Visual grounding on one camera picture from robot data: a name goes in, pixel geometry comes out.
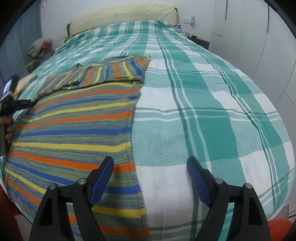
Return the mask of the person's hand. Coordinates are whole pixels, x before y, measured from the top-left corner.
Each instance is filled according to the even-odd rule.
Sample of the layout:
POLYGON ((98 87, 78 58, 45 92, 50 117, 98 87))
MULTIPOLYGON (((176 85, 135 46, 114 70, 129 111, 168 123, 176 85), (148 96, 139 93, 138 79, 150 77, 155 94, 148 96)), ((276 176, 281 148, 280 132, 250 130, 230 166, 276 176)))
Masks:
POLYGON ((1 125, 4 125, 4 139, 10 145, 14 136, 14 119, 12 116, 1 116, 1 125))

